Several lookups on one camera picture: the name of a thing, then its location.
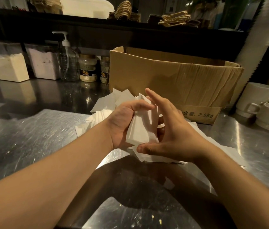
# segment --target jar lid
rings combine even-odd
[[[104,60],[104,61],[110,61],[110,57],[101,56],[101,60]]]
[[[95,55],[83,55],[83,54],[80,54],[79,57],[81,57],[83,59],[95,59]]]

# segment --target stack of cups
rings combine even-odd
[[[256,124],[269,130],[269,85],[248,83],[236,104],[236,113],[246,118],[256,115]]]

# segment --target clear pump bottle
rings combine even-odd
[[[59,54],[61,79],[68,81],[78,81],[78,54],[72,50],[70,42],[67,40],[68,33],[65,31],[53,31],[53,34],[63,34],[65,36],[65,39],[62,41],[63,51]]]

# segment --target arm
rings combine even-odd
[[[146,93],[163,114],[165,133],[160,143],[142,144],[138,152],[193,162],[209,179],[238,228],[269,228],[269,189],[198,134],[169,100],[148,88]]]
[[[123,103],[56,153],[0,180],[0,228],[52,229],[103,158],[124,146],[134,110],[152,108]]]

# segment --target person's left hand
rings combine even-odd
[[[104,121],[109,130],[114,149],[127,148],[126,134],[135,111],[151,110],[155,107],[145,100],[133,100],[122,103]]]

